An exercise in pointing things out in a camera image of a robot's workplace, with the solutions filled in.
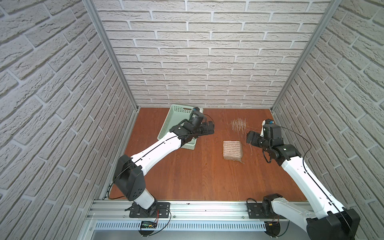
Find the striped brown square dishcloth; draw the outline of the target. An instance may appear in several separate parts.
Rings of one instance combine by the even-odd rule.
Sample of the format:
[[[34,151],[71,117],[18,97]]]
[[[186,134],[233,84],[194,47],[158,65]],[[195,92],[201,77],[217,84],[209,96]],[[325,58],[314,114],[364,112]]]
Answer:
[[[240,141],[223,141],[223,158],[225,160],[237,161],[243,164],[242,157],[243,150]]]

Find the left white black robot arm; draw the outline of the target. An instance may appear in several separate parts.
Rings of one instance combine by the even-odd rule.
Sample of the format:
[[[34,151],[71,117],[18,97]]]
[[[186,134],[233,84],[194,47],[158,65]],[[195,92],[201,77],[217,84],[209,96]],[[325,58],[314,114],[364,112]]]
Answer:
[[[123,155],[118,159],[113,184],[129,200],[144,210],[153,210],[157,200],[146,188],[145,175],[160,160],[173,151],[180,149],[192,139],[214,134],[214,122],[181,121],[147,149],[132,155]]]

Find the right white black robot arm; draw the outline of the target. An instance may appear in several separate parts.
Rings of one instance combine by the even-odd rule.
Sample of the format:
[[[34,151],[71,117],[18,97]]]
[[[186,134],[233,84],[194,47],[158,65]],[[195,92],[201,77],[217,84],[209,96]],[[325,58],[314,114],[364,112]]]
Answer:
[[[312,240],[355,239],[360,216],[339,202],[309,169],[295,146],[285,145],[281,136],[250,131],[246,142],[261,148],[289,174],[308,200],[313,212],[287,201],[280,194],[263,198],[262,213],[285,217],[302,228]]]

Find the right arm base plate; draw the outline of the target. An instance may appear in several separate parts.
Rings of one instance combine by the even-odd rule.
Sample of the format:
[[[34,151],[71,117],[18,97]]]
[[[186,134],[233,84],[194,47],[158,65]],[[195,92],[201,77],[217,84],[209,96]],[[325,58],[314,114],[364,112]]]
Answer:
[[[248,202],[246,203],[246,206],[247,206],[247,213],[248,213],[249,219],[253,219],[253,220],[258,219],[265,222],[268,222],[268,221],[276,222],[277,220],[280,220],[280,221],[286,220],[285,217],[283,216],[278,217],[278,215],[274,213],[269,213],[268,215],[265,215],[263,213],[262,203]]]

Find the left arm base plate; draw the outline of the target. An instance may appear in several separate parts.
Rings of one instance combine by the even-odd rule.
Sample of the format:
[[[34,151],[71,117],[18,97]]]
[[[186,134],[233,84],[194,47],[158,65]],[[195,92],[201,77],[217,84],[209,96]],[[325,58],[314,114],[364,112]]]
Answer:
[[[167,219],[170,217],[170,206],[169,202],[155,202],[149,209],[140,207],[137,203],[133,202],[132,206],[127,209],[130,212],[130,218],[160,218]]]

